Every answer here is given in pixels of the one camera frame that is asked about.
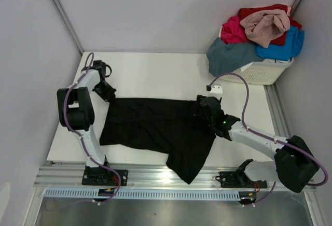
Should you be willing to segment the black t shirt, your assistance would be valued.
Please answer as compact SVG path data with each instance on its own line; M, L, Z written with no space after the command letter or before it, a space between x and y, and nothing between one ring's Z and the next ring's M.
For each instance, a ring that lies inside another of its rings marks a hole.
M167 167L190 184L215 138L197 101L116 98L109 105L100 145L165 153Z

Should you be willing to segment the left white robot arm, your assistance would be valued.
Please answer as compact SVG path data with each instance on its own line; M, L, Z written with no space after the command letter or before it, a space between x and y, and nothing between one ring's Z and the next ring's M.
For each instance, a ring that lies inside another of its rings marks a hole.
M57 91L60 124L75 135L87 157L83 181L91 179L100 185L111 181L112 171L94 132L95 113L90 94L95 92L105 102L114 101L116 89L106 81L107 70L112 72L103 61L92 61L72 86Z

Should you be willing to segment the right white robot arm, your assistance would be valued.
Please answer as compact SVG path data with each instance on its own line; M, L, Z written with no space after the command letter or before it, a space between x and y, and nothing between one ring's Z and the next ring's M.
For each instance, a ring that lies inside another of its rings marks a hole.
M213 96L198 95L197 102L216 136L244 144L270 159L245 160L233 175L220 177L222 185L245 188L254 182L272 181L299 193L319 171L320 166L301 137L284 138L250 129L239 118L225 114L220 100Z

